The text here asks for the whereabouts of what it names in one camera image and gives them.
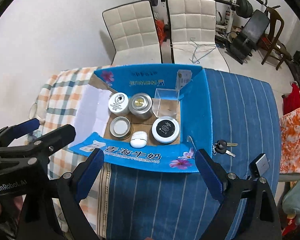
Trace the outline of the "person's left hand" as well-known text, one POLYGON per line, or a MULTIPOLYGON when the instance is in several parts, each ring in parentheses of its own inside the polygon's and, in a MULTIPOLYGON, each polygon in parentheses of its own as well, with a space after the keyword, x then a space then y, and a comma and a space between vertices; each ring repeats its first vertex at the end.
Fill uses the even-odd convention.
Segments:
POLYGON ((18 220, 23 207, 23 202, 22 196, 0 200, 0 215, 5 211, 12 218, 18 220))

